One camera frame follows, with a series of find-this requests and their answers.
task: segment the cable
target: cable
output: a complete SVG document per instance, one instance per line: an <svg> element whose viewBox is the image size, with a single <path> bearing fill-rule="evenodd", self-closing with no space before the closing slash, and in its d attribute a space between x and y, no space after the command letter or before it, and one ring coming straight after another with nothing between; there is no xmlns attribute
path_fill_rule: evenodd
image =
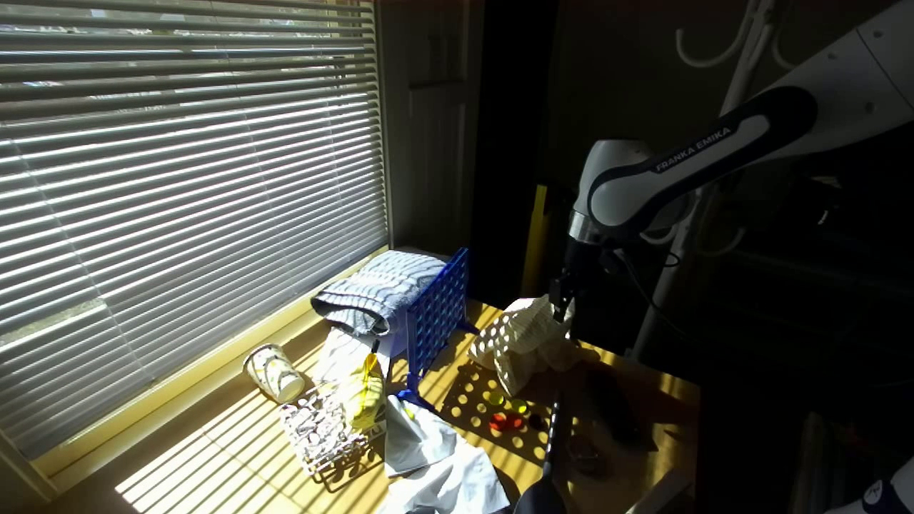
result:
<svg viewBox="0 0 914 514"><path fill-rule="evenodd" d="M678 336L686 336L686 340L696 340L694 327L686 327L678 319L673 319L671 313L664 313L664 309L658 309L658 304L653 302L653 297L650 297L650 294L644 290L644 284L640 282L634 262L631 262L624 254L613 254L613 259L620 262L620 269L624 269L624 273L628 273L631 284L637 287L637 294L647 302L647 309L656 312L656 316L658 316L664 326L671 326L671 327L673 327Z"/></svg>
<svg viewBox="0 0 914 514"><path fill-rule="evenodd" d="M741 236L744 236L744 227L740 226L730 242L724 242L721 249L713 249L713 250L698 250L698 257L721 257L721 254L734 250L741 242Z"/></svg>
<svg viewBox="0 0 914 514"><path fill-rule="evenodd" d="M661 262L661 269L678 269L678 262L681 262L681 254L676 254L676 250L664 250L664 262Z"/></svg>
<svg viewBox="0 0 914 514"><path fill-rule="evenodd" d="M686 32L676 29L673 37L676 37L676 53L678 53L678 60L681 60L688 69L713 69L713 66L718 66L721 60L734 56L734 53L740 52L740 46L744 42L744 37L748 37L748 25L750 25L750 16L753 16L757 6L758 6L757 0L748 0L748 3L744 3L744 10L741 10L741 20L740 20L740 29L737 29L734 40L727 42L724 52L718 52L718 53L713 53L713 56L708 56L708 60L688 56L688 53L686 53L686 42L681 42L681 40L686 40Z"/></svg>
<svg viewBox="0 0 914 514"><path fill-rule="evenodd" d="M671 223L671 226L664 227L664 234L647 234L647 232L641 232L640 240L647 242L647 246L668 246L668 242L673 240L673 234L676 234L676 223Z"/></svg>

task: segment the horizontal blind slat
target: horizontal blind slat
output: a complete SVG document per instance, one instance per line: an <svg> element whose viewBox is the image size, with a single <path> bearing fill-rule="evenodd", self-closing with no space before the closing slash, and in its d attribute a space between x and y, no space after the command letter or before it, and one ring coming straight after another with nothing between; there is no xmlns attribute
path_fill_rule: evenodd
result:
<svg viewBox="0 0 914 514"><path fill-rule="evenodd" d="M319 106L333 99L336 106L377 106L377 92L371 85L356 87L311 87L311 92L280 92L280 93L239 93L239 97L217 97L217 99L197 99L197 103L164 103L164 106L133 106L133 107L113 107L113 110L69 110L66 117L57 110L44 110L34 117L7 119L6 129L21 137L49 137L69 129L101 129L111 122L140 122L140 119L173 119L173 117L201 117L201 115L223 115L230 107L239 110L259 110L259 107L280 107L287 103L291 107Z"/></svg>
<svg viewBox="0 0 914 514"><path fill-rule="evenodd" d="M377 73L371 0L0 0L0 432L26 456L384 240Z"/></svg>
<svg viewBox="0 0 914 514"><path fill-rule="evenodd" d="M280 196L280 195L271 195L271 190L264 190L263 196L277 196L280 203L283 199L291 199L291 196L296 196L300 190L294 190L294 187L287 187L286 190L286 196ZM140 273L140 270L146 270L146 269L133 269L136 264L136 257L140 259L150 259L150 257L159 257L159 254L169 254L170 250L170 246L173 242L181 242L181 246L187 246L187 242L197 242L200 240L200 246L193 246L193 250L201 250L201 249L211 249L211 246L217 246L217 242L229 242L230 246L230 236L224 236L224 240L211 240L211 234L214 232L224 232L224 227L230 227L230 223L237 223L237 220L246 220L246 213L263 213L264 220L259 220L263 226L253 226L253 227L249 227L249 232L259 232L259 227L264 227L267 223L273 223L273 220L267 220L267 213L271 210L277 210L280 205L257 205L257 203L251 203L251 199L246 199L249 205L239 205L239 209L230 209L230 205L224 205L224 209L220 209L223 213L217 213L217 210L197 210L197 216L191 216L191 220L201 220L201 223L197 223L197 226L177 226L177 223L186 223L186 220L177 220L177 223L170 223L170 226L154 226L150 232L126 232L126 236L120 236L120 240L113 240L113 236L106 236L101 242L100 242L100 249L74 249L74 254L80 257L80 262L74 262L74 269L90 269L90 273L93 273L93 279L100 279L100 284L106 284L106 287L111 287L113 282L106 282L106 277L116 277L116 270L120 269L130 269L126 277L130 277L130 273ZM313 199L313 203L309 203L311 209L319 209L319 205L326 205L327 203L327 196L319 196L319 199ZM163 262L170 262L170 259L180 259L180 257L187 257L187 250L186 254L170 254L170 257L163 257L159 259L159 264ZM66 287L76 287L76 284L84 284L84 279L81 277L71 277L71 279L54 279L54 277L44 277L44 273L37 273L37 277L30 277L30 279L26 279L26 282L17 282L7 294L17 294L17 299L14 302L6 302L3 304L3 312L6 309L10 309L10 312L19 312L21 304L37 304L37 302L44 302L49 297L57 297L57 294L63 294Z"/></svg>
<svg viewBox="0 0 914 514"><path fill-rule="evenodd" d="M271 290L283 290L280 287L283 284L283 279L277 277L273 282L263 282L263 279L243 279L243 282L223 282L223 279L217 279L214 282L214 290L217 294L211 294L211 297L204 297L209 299L209 304L200 304L200 302L187 302L186 309L180 309L180 312L170 312L173 316L170 319L180 319L186 312L191 312L191 309L201 309L209 316L209 326L201 326L201 323L197 323L201 332L211 332L211 327L217 327L220 326L220 319L223 323L229 323L229 319L237 319L237 313L230 313L230 316L224 316L224 312L230 312L230 297L239 297L239 294L251 294L251 297L271 297ZM126 336L129 334L136 334L136 336L146 336L146 332L133 332L130 327L130 323L121 323L129 332L126 332ZM187 326L180 326L180 323L169 323L169 326L156 326L159 332L163 327L169 327L164 334L159 334L159 340L173 340L173 336L181 336L181 340L193 340L193 334L187 332ZM121 347L120 347L120 342L111 342L111 347L113 350L107 350L107 354L96 354L93 359L90 359L90 372L93 373L107 373L107 372L113 372L116 364L111 364L111 356L113 354L126 354ZM163 354L163 347L169 347L169 346L159 346L156 340L150 340L147 342L147 350L150 350L150 356L164 356ZM74 402L80 402L80 396L90 396L87 390L90 390L90 384L93 384L93 379L90 377L84 377L81 372L76 372L76 369L69 369L69 364L63 364L63 359L57 359L57 369L44 369L43 372L44 377L30 377L30 379L21 379L21 382L17 382L17 390L14 394L30 394L30 396L49 396L49 394L54 394L54 390L63 390L66 387L66 394L57 394L57 399L54 402L49 402L44 409L50 409L50 412L66 412L66 406L71 406L74 409ZM14 417L17 417L17 424L34 424L34 412L10 412Z"/></svg>

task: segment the red object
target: red object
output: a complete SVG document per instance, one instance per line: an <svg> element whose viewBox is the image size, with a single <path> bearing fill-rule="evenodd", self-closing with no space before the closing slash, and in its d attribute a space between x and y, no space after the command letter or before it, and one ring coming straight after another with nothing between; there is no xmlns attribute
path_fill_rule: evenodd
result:
<svg viewBox="0 0 914 514"><path fill-rule="evenodd" d="M491 423L496 423L500 429L506 429L506 424L508 424L508 413L506 413L506 412L494 412L494 413L491 413Z"/></svg>
<svg viewBox="0 0 914 514"><path fill-rule="evenodd" d="M514 432L521 432L521 429L524 429L524 419L521 419L521 417L510 417L510 429L514 429Z"/></svg>

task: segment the window sill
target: window sill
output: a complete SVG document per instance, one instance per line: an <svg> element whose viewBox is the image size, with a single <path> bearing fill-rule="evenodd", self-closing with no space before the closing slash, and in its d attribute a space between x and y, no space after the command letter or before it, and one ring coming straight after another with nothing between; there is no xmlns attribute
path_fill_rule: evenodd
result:
<svg viewBox="0 0 914 514"><path fill-rule="evenodd" d="M116 456L129 453L143 439L164 432L170 423L177 423L201 399L217 396L237 379L249 379L243 372L243 359L249 356L251 347L263 342L273 342L291 359L300 359L303 354L319 346L323 334L326 327L311 309L311 294L287 302L277 313L259 319L257 326L230 336L220 347L201 354L181 372L163 379L159 384L140 394L136 399L126 402L121 409L93 423L81 434L30 460L34 470L44 477L44 483L40 486L50 487L54 494L74 487L84 477L111 464Z"/></svg>

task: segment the wire basket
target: wire basket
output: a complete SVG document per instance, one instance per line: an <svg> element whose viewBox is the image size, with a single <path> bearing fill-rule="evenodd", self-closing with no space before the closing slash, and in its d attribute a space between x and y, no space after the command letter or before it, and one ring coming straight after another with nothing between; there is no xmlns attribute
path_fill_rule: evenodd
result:
<svg viewBox="0 0 914 514"><path fill-rule="evenodd" d="M368 453L378 436L378 424L350 432L343 419L343 402L319 396L316 387L283 406L283 429L304 474L316 483L330 483L348 463Z"/></svg>

